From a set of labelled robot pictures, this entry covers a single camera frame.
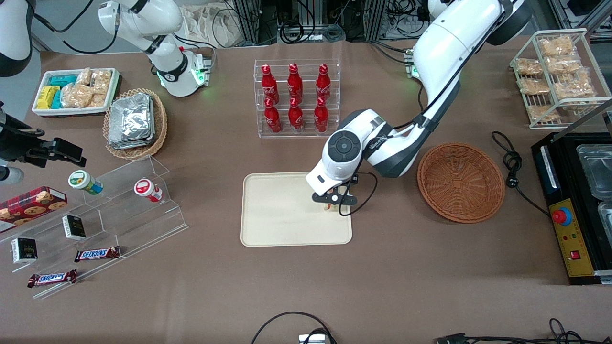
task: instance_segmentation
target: snickers bar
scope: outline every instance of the snickers bar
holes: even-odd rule
[[[119,250],[119,246],[113,246],[109,247],[108,249],[100,250],[76,251],[75,263],[81,260],[117,258],[120,255],[121,251]]]
[[[42,286],[47,284],[70,282],[75,283],[77,281],[77,270],[74,269],[70,272],[62,272],[61,274],[50,274],[50,275],[38,275],[34,274],[28,281],[28,288],[33,286]]]

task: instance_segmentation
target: aluminum foil packet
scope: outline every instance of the aluminum foil packet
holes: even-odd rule
[[[113,102],[108,144],[115,149],[147,146],[155,141],[153,99],[145,93]]]

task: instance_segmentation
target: yellow control panel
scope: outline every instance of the yellow control panel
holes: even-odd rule
[[[593,265],[584,246],[584,238],[576,221],[572,202],[567,199],[550,207],[563,262],[569,277],[593,276]]]

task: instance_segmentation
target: white tray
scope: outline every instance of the white tray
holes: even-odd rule
[[[312,200],[307,172],[249,174],[242,192],[240,239],[247,247],[342,245],[351,241],[351,217]],[[347,213],[350,207],[342,206]]]
[[[36,92],[36,98],[34,98],[34,103],[32,104],[32,112],[41,117],[71,117],[104,114],[106,109],[111,106],[111,102],[113,101],[115,90],[117,89],[117,84],[119,83],[119,71],[117,71],[115,68],[93,69],[109,70],[112,73],[111,83],[108,87],[108,91],[106,92],[106,100],[104,101],[103,106],[82,109],[37,109],[36,103],[40,97],[42,88],[49,85],[49,79],[51,79],[51,77],[56,75],[78,75],[83,69],[51,70],[49,72],[45,72],[45,74],[42,76],[42,81],[40,82],[38,92]]]

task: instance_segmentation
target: teal package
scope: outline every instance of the teal package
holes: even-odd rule
[[[61,97],[62,97],[62,91],[58,91],[55,92],[55,95],[53,96],[53,102],[51,103],[51,108],[52,109],[61,109],[62,108],[62,101],[61,101]]]
[[[49,79],[49,86],[64,87],[69,83],[76,83],[76,78],[76,75],[55,75]]]

